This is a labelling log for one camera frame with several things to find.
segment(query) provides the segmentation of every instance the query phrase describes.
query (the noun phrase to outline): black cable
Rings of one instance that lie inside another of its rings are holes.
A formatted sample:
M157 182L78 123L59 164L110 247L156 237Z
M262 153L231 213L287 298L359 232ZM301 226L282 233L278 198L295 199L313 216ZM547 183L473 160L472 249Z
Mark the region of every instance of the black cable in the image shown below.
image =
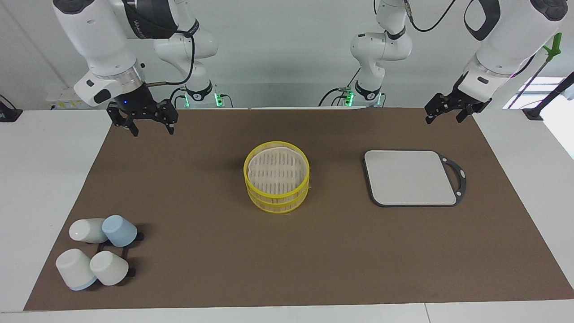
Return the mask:
M231 98L231 96L229 96L229 94L222 94L220 95L222 98L229 98L229 101L231 102L231 107L233 106L233 99Z
M519 109L522 109L522 108L525 108L525 107L527 107L527 106L529 106L529 105L531 105L531 104L540 103L540 102L542 102L542 100L538 100L538 101L534 101L534 102L531 102L531 103L527 103L527 104L525 104L525 105L519 107Z
M195 39L191 36L191 66L189 67L189 73L187 77L181 82L165 82L166 85L182 85L185 84L191 78L193 73L193 65L195 65Z
M176 96L176 93L178 91L182 91L182 89L180 87L178 87L177 89L173 90L172 94L169 96L169 102L173 104L173 97Z
M321 99L321 101L319 102L319 105L318 105L318 106L321 106L321 105L323 104L323 101L325 101L325 99L329 96L329 94L331 94L331 93L333 93L333 92L337 92L337 91L340 91L338 87L335 88L335 89L332 89L332 90L329 91L329 92L327 92L327 93L325 94L325 96L323 96L323 98Z
M177 34L182 34L184 37L186 38L191 38L191 44L192 44L192 51L191 51L191 67L189 69L189 74L187 75L187 77L185 78L185 80L181 81L181 82L154 82L154 83L149 83L148 87L152 87L152 86L163 86L163 85L182 85L185 84L187 81L189 81L189 79L191 78L191 74L193 73L193 65L195 63L195 39L193 38L193 34L190 33L190 31L193 29L190 29L188 31L182 31L182 30L173 30L173 29L169 29L169 28L165 28L162 26L159 26L151 21L149 21L148 19L146 19L144 16L138 14L137 10L135 10L131 5L128 4L127 0L122 0L124 7L131 11L131 13L133 13L136 17L138 17L138 19L145 21L147 24L149 25L153 25L155 28L157 29L161 29L163 31L166 32L171 32L171 33L177 33Z
M174 102L174 105L173 105L173 107L175 107L176 109L177 109L177 99L185 99L185 95L179 95L179 96L176 98L176 101Z
M440 19L430 28L428 29L420 29L419 27L417 27L417 25L414 24L414 18L413 18L413 12L410 8L410 3L409 0L405 0L405 9L406 9L406 13L409 16L409 20L410 20L410 24L413 25L413 27L421 32L421 33L426 33L426 32L430 32L431 30L433 30L434 28L436 28L436 26L438 26L440 24L440 22L444 19L444 17L447 15L447 13L450 11L450 9L452 8L452 5L454 5L456 2L456 0L452 0L451 4L448 5L448 8L445 10L445 12L443 13L443 15L440 17Z
M340 97L336 97L333 99L333 102L331 102L331 106L333 106L335 104L335 100L339 99L339 102L337 102L336 106L339 106L339 103L341 102L341 99L345 99L347 96L346 95L341 95Z
M10 102L10 100L8 100L4 95L0 94L0 98L3 98L6 102L8 102L12 106L12 110L17 110L16 106L14 106L14 104L12 104L12 102Z
M353 75L353 78L349 81L349 84L347 84L347 87L351 86L351 83L353 83L353 80L355 80L355 78L357 77L357 75L359 75L359 71L360 71L360 67L357 70L357 72L355 73L355 75ZM337 106L339 106L339 104L341 103L341 99L339 99L339 101L337 102Z
M520 75L520 73L524 72L524 70L526 68L528 68L528 65L530 65L532 63L532 60L534 60L534 57L536 56L536 54L532 55L532 57L528 60L528 62L526 63L526 65L524 65L520 71L516 72L513 76L511 76L510 78L514 78L515 76Z

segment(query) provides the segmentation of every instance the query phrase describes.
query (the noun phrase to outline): green led light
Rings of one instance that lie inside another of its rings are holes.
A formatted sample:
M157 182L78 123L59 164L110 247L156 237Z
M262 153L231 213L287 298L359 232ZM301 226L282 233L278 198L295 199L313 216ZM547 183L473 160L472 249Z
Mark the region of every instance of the green led light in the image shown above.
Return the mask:
M345 99L345 105L346 106L352 106L354 98L355 98L355 93L349 92L349 94L347 94L347 98Z
M223 106L223 100L221 99L221 96L219 96L219 94L217 93L215 93L215 104L217 105L217 107Z

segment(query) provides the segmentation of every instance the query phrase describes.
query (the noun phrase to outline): white robotic arm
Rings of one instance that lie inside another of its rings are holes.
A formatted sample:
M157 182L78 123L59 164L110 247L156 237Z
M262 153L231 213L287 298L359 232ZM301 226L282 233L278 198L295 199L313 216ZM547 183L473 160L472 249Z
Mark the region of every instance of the white robotic arm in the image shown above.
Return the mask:
M356 104L372 106L376 103L385 78L382 62L409 57L413 42L405 32L405 21L403 0L381 0L377 22L385 32L359 34L353 39L351 53L361 66L355 83Z
M215 55L217 43L188 13L185 0L53 0L53 7L90 69L74 86L76 93L92 106L114 98L117 105L111 104L107 111L116 126L136 136L133 120L151 119L173 133L178 114L171 100L157 103L148 88L184 84L146 84L126 39L155 39L160 58L186 77L184 89L196 105L221 104L205 68L195 61Z
M486 19L468 31L480 48L467 64L449 95L437 93L426 104L426 121L452 110L462 122L480 113L492 96L557 32L568 11L566 0L511 1L501 6L498 0L479 0Z

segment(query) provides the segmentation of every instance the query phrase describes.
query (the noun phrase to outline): black pole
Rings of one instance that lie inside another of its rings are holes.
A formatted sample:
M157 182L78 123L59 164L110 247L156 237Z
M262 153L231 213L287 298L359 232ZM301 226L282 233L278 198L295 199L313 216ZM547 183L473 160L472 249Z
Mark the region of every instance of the black pole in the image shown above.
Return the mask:
M0 122L15 122L22 114L20 109L11 109L0 101Z
M544 109L547 105L552 102L552 100L556 99L562 92L564 92L567 88L571 87L574 84L574 72L568 75L564 81L560 82L558 86L554 89L554 91L550 92L544 100L542 100L536 107L532 109L522 109L522 112L526 115L526 117L530 120L539 120L542 121L542 117L540 117L540 113L542 109Z

